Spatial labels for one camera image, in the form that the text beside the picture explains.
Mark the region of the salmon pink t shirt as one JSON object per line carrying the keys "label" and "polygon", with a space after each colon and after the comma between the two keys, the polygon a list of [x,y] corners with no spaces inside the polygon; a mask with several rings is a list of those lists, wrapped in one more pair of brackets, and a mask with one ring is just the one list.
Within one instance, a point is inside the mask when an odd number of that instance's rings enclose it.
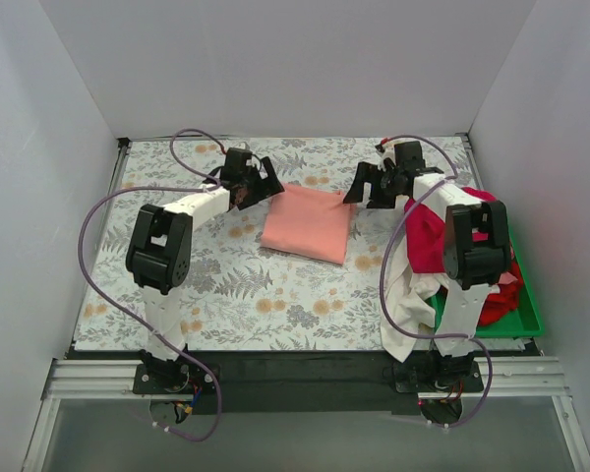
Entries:
{"label": "salmon pink t shirt", "polygon": [[271,199],[261,246],[335,265],[345,262],[355,207],[341,192],[293,184]]}

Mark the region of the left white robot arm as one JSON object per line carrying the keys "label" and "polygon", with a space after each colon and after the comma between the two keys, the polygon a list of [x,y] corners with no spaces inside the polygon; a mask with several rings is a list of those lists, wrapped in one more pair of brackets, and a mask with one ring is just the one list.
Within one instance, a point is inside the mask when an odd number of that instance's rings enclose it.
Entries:
{"label": "left white robot arm", "polygon": [[191,363],[181,355],[186,341],[180,315],[180,287],[191,270],[193,232],[233,208],[254,206],[283,191],[268,157],[232,147],[198,191],[165,206],[141,207],[126,268],[141,288],[150,326],[147,348],[140,353],[146,380],[177,393],[193,379]]}

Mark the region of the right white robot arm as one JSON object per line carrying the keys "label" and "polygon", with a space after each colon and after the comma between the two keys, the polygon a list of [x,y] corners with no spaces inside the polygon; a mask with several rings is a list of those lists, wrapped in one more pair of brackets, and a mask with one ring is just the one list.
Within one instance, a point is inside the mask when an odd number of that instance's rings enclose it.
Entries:
{"label": "right white robot arm", "polygon": [[398,197],[412,201],[390,239],[408,236],[407,222],[420,207],[426,207],[444,224],[440,261],[449,278],[446,302],[439,327],[432,334],[411,332],[397,323],[381,291],[381,308],[387,324],[414,340],[427,340],[433,348],[422,357],[401,360],[401,379],[414,384],[427,382],[447,390],[470,376],[473,349],[483,344],[476,327],[485,302],[501,275],[512,262],[506,207],[503,202],[475,198],[455,185],[458,172],[445,175],[426,164],[416,135],[384,138],[376,146],[382,161],[361,162],[344,197],[346,204],[366,201],[373,209],[393,209]]}

